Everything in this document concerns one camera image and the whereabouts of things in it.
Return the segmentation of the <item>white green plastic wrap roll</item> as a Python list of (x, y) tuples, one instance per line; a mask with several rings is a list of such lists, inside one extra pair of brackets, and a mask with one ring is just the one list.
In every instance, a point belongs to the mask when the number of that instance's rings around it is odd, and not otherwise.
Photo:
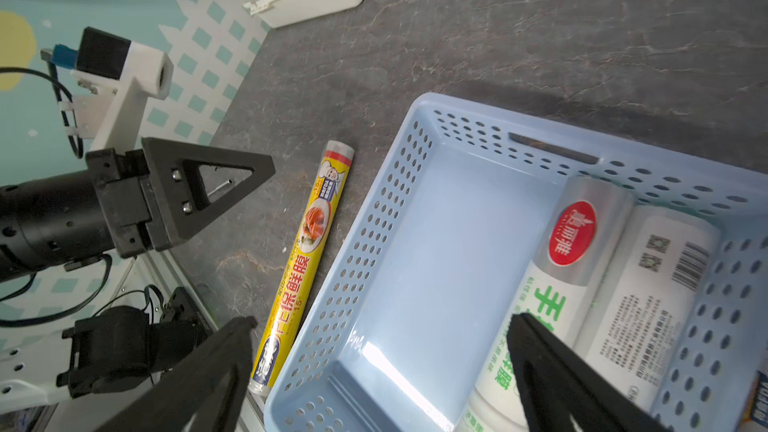
[(663, 207), (634, 208), (574, 350), (649, 411), (721, 232)]

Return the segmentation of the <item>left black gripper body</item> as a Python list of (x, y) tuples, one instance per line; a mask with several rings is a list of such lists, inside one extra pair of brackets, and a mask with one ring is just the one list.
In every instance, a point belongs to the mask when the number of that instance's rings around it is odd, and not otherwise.
[(141, 150), (86, 155), (83, 171), (1, 188), (1, 280), (63, 265), (73, 270), (107, 251), (150, 249)]

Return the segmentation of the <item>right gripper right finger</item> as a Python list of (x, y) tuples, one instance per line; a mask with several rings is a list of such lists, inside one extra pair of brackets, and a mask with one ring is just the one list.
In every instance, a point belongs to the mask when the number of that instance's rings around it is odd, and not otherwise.
[(513, 315), (506, 339), (529, 430), (663, 429), (533, 315)]

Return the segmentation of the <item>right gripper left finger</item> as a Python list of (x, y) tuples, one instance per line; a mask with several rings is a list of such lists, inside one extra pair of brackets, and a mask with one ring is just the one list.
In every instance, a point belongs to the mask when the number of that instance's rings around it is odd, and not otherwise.
[(100, 431), (233, 431), (253, 365), (251, 330), (236, 317), (175, 366), (156, 386), (102, 424)]

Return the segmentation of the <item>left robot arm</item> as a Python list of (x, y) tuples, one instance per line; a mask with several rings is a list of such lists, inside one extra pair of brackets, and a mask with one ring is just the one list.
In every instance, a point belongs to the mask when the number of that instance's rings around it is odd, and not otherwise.
[[(32, 283), (52, 266), (76, 270), (185, 243), (274, 175), (268, 155), (145, 138), (137, 150), (90, 152), (81, 172), (1, 190), (1, 278)], [(73, 318), (69, 366), (56, 378), (73, 398), (124, 392), (173, 368), (209, 336), (189, 305), (161, 319), (113, 300), (5, 319), (5, 329)]]

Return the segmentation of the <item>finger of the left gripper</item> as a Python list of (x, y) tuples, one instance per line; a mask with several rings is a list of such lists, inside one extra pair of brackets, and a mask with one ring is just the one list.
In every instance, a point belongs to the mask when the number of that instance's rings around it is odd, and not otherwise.
[[(141, 181), (150, 212), (147, 229), (158, 251), (189, 241), (275, 174), (273, 159), (265, 154), (159, 138), (144, 138), (141, 145), (148, 168)], [(244, 171), (247, 177), (212, 200), (203, 167)]]

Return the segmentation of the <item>light blue plastic basket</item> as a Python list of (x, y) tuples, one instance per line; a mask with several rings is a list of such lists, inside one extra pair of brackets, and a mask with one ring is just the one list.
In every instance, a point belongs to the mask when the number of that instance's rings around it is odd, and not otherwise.
[(269, 431), (450, 431), (566, 181), (721, 230), (651, 414), (732, 431), (767, 342), (767, 178), (445, 95), (416, 99), (265, 405)]

